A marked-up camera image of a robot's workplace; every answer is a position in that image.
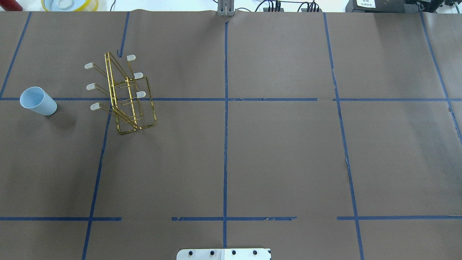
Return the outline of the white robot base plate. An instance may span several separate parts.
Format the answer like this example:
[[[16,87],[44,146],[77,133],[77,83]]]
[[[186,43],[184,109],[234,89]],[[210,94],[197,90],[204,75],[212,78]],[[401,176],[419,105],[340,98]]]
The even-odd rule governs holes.
[[[271,260],[271,250],[266,248],[209,248],[183,249],[177,260]]]

